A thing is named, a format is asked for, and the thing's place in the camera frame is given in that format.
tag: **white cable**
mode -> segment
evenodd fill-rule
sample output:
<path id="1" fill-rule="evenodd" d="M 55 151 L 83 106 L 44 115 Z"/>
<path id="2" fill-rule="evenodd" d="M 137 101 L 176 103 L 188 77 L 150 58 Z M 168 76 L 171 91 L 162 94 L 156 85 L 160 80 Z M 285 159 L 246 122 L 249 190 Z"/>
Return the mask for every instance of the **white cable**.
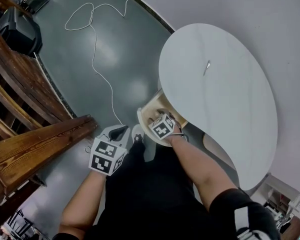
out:
<path id="1" fill-rule="evenodd" d="M 95 28 L 91 25 L 92 24 L 92 21 L 94 20 L 94 11 L 95 9 L 101 7 L 101 6 L 110 6 L 112 7 L 113 9 L 115 9 L 122 17 L 125 17 L 126 16 L 126 12 L 127 12 L 127 2 L 129 0 L 125 1 L 125 8 L 124 8 L 124 14 L 122 14 L 120 11 L 118 11 L 118 9 L 116 9 L 114 6 L 112 6 L 111 4 L 108 4 L 108 3 L 103 3 L 103 4 L 100 4 L 98 5 L 97 7 L 95 7 L 93 5 L 93 3 L 91 2 L 86 2 L 85 4 L 81 5 L 78 9 L 76 9 L 74 11 L 74 13 L 72 13 L 72 15 L 70 16 L 70 18 L 67 20 L 67 22 L 65 23 L 64 25 L 64 29 L 67 30 L 67 31 L 77 31 L 77 30 L 83 30 L 85 29 L 86 27 L 91 27 L 95 33 L 95 42 L 94 42 L 94 50 L 93 50 L 93 57 L 92 57 L 92 61 L 91 61 L 91 65 L 92 65 L 92 68 L 93 70 L 99 75 L 101 76 L 106 82 L 107 84 L 110 86 L 111 88 L 111 106 L 112 106 L 112 111 L 113 111 L 113 114 L 114 116 L 116 117 L 116 119 L 120 122 L 120 124 L 123 125 L 123 123 L 120 121 L 120 119 L 117 117 L 117 114 L 115 112 L 115 109 L 114 109 L 114 90 L 112 89 L 112 86 L 111 84 L 109 83 L 109 81 L 102 75 L 100 74 L 98 71 L 96 71 L 95 67 L 94 67 L 94 60 L 95 60 L 95 57 L 96 57 L 96 48 L 97 48 L 97 32 L 95 30 Z M 90 20 L 89 20 L 89 24 L 86 25 L 86 26 L 83 26 L 83 27 L 80 27 L 80 28 L 74 28 L 74 29 L 68 29 L 67 28 L 67 24 L 68 22 L 71 20 L 71 18 L 76 14 L 77 11 L 79 11 L 82 7 L 84 7 L 85 5 L 91 5 L 92 6 L 92 10 L 91 10 L 91 16 L 90 16 Z"/>

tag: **oval tabletop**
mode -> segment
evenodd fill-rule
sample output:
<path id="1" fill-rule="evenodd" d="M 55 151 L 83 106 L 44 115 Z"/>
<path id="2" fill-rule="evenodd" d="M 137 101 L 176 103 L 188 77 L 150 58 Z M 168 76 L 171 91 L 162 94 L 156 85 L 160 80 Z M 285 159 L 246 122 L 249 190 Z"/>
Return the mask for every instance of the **oval tabletop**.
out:
<path id="1" fill-rule="evenodd" d="M 240 187 L 255 187 L 273 161 L 278 121 L 268 80 L 248 49 L 216 26 L 187 25 L 166 41 L 159 77 L 175 110 L 227 152 Z"/>

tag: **forearm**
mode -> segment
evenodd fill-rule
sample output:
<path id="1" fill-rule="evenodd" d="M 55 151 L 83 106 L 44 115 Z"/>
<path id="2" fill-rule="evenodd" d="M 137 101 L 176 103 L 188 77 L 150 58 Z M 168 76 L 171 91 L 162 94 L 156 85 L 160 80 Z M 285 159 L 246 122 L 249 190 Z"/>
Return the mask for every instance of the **forearm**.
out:
<path id="1" fill-rule="evenodd" d="M 227 189 L 237 188 L 225 171 L 203 151 L 180 136 L 174 136 L 169 141 L 207 209 L 217 195 Z"/>
<path id="2" fill-rule="evenodd" d="M 106 176 L 99 172 L 92 170 L 88 174 L 63 210 L 60 229 L 66 226 L 85 231 L 93 225 L 105 181 Z"/>

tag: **gray floor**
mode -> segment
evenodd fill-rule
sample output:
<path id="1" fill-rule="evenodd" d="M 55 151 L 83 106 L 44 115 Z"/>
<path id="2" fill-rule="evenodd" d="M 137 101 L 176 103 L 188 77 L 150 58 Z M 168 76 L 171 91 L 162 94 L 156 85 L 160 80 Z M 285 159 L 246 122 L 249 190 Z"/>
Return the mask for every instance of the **gray floor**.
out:
<path id="1" fill-rule="evenodd" d="M 98 122 L 96 136 L 107 126 L 118 124 L 111 108 L 111 90 L 91 67 L 95 36 L 88 27 L 66 31 L 64 25 L 82 4 L 109 3 L 124 11 L 126 0 L 50 0 L 35 16 L 41 27 L 43 47 L 40 57 L 52 80 L 77 116 L 91 114 Z M 68 28 L 86 25 L 91 6 L 76 14 Z M 93 27 L 98 39 L 94 67 L 113 87 L 114 109 L 124 124 L 137 124 L 137 109 L 157 91 L 158 63 L 169 32 L 134 0 L 122 18 L 109 6 L 94 13 Z M 185 131 L 190 141 L 203 149 L 202 132 L 192 125 Z M 145 159 L 154 156 L 155 145 L 146 138 Z M 39 188 L 23 205 L 25 216 L 48 238 L 58 230 L 62 210 L 89 172 L 85 140 L 46 166 L 40 174 L 48 187 Z M 218 160 L 237 183 L 236 172 Z M 100 205 L 103 210 L 104 199 Z"/>

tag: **black sleeve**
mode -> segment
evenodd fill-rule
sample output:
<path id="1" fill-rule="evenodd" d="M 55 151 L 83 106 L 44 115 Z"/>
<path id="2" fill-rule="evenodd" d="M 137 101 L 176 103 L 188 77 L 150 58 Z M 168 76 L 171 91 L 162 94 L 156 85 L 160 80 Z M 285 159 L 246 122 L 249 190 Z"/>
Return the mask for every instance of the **black sleeve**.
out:
<path id="1" fill-rule="evenodd" d="M 255 239 L 266 239 L 267 237 L 262 238 L 262 235 L 266 234 L 268 239 L 280 240 L 271 213 L 261 204 L 252 201 L 240 189 L 228 189 L 219 194 L 210 205 L 209 213 L 231 235 L 244 235 L 245 232 L 256 235 Z"/>
<path id="2" fill-rule="evenodd" d="M 68 233 L 58 233 L 52 240 L 79 240 L 76 236 Z"/>

